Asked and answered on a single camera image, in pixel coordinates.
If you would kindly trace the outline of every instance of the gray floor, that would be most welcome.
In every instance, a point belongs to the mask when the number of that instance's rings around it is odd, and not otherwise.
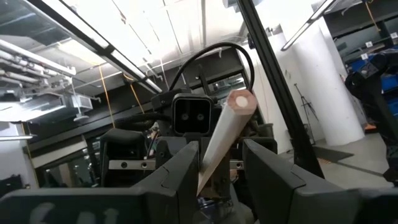
[[[367,134],[364,139],[345,146],[331,147],[327,146],[325,141],[317,142],[317,146],[354,154],[337,163],[320,160],[326,180],[346,189],[392,187],[392,184],[381,176],[388,169],[388,165],[386,146],[379,134]]]

